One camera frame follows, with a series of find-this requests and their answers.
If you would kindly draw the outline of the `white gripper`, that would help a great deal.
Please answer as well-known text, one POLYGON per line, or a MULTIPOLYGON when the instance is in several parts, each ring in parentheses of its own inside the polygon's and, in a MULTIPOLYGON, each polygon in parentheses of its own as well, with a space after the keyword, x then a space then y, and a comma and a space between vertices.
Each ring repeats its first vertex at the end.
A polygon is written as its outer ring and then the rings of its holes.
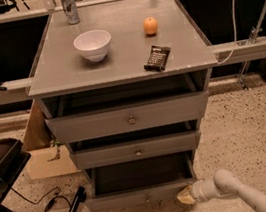
POLYGON ((186 186, 177 194, 177 199, 183 204, 193 205, 208 202, 218 196, 217 187, 212 179, 197 180, 192 186, 186 186))

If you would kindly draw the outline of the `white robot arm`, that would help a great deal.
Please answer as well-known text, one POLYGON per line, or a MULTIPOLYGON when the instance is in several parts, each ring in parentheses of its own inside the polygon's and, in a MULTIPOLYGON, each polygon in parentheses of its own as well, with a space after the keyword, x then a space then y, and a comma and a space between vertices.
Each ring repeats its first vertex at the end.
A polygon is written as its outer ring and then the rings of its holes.
POLYGON ((266 212, 266 194, 246 185, 225 169, 216 171, 212 178, 197 180, 177 194, 178 201, 186 205, 235 197, 240 198, 256 212, 266 212))

